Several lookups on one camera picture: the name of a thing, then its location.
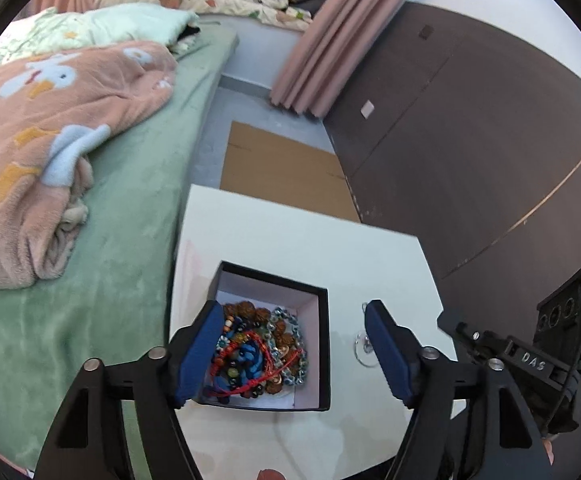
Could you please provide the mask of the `white wall socket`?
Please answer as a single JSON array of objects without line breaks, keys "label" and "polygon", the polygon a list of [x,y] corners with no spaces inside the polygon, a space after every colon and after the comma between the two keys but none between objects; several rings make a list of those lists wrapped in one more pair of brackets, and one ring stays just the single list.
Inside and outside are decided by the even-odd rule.
[{"label": "white wall socket", "polygon": [[362,117],[364,119],[368,119],[373,112],[374,112],[374,104],[370,100],[365,102],[362,105],[361,110],[360,110],[360,114],[362,115]]}]

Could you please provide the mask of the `white side table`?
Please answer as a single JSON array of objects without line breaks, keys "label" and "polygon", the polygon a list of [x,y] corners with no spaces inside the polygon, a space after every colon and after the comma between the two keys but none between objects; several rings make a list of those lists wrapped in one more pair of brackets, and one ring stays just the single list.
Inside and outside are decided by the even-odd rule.
[{"label": "white side table", "polygon": [[357,338],[363,305],[383,301],[423,344],[454,356],[443,305],[419,241],[217,188],[193,186],[184,211],[170,325],[190,324],[223,261],[322,287],[329,294],[331,406],[271,413],[187,403],[178,418],[207,479],[342,479],[393,457],[410,415]]}]

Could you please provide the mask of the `floral window seat cushion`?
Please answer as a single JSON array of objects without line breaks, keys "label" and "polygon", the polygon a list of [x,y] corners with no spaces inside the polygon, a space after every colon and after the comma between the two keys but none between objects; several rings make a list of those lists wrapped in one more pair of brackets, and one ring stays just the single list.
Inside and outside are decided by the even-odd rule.
[{"label": "floral window seat cushion", "polygon": [[309,11],[294,8],[288,0],[94,0],[97,8],[120,3],[154,3],[169,9],[252,18],[263,25],[305,32],[312,23]]}]

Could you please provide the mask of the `brown cardboard sheet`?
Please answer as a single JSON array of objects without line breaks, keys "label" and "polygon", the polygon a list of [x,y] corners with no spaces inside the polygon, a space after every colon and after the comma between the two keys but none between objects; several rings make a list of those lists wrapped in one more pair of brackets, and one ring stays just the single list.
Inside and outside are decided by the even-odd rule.
[{"label": "brown cardboard sheet", "polygon": [[339,219],[360,220],[336,155],[243,122],[231,125],[220,188]]}]

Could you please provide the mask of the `green bed sheet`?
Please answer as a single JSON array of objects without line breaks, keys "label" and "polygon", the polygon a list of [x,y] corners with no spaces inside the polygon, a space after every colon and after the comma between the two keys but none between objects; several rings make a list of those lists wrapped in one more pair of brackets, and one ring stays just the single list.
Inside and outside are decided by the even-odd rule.
[{"label": "green bed sheet", "polygon": [[161,344],[198,138],[234,30],[202,24],[173,96],[90,157],[89,218],[60,278],[0,290],[0,452],[33,468],[63,398],[92,356],[138,359]]}]

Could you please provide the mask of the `pink curtain right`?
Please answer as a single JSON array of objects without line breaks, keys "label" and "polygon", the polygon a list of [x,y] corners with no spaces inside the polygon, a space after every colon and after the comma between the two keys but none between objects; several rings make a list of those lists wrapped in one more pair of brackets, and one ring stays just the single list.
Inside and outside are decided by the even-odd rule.
[{"label": "pink curtain right", "polygon": [[270,93],[275,106],[323,118],[405,0],[327,0],[290,52]]}]

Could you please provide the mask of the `black jewelry box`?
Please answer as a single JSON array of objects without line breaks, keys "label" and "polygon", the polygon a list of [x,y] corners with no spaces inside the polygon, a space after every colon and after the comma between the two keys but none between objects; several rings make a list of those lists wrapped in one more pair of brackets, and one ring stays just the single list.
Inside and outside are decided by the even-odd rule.
[{"label": "black jewelry box", "polygon": [[222,261],[208,298],[223,330],[196,401],[266,412],[331,407],[329,293]]}]

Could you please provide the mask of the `dark brown wardrobe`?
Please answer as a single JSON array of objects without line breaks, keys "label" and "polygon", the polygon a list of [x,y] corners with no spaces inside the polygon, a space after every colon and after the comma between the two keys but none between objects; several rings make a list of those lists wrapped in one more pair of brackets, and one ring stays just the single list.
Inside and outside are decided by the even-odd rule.
[{"label": "dark brown wardrobe", "polygon": [[408,2],[325,127],[361,220],[415,235],[459,318],[530,340],[539,302],[581,269],[581,79],[502,29]]}]

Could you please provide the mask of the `light green pillow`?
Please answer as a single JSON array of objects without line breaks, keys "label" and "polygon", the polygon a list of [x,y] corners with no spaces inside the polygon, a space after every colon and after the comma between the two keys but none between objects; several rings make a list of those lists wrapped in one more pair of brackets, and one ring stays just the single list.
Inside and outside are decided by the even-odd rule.
[{"label": "light green pillow", "polygon": [[0,65],[47,53],[107,47],[127,41],[177,44],[188,26],[197,24],[192,11],[153,3],[121,3],[92,11],[60,13],[45,9],[11,22],[0,36]]}]

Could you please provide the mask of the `pink duck blanket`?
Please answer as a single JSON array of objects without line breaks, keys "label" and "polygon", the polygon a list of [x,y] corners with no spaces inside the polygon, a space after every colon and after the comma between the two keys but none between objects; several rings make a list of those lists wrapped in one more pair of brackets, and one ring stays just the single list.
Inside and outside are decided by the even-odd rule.
[{"label": "pink duck blanket", "polygon": [[86,156],[160,110],[176,66],[154,41],[0,66],[0,289],[63,274],[89,214]]}]

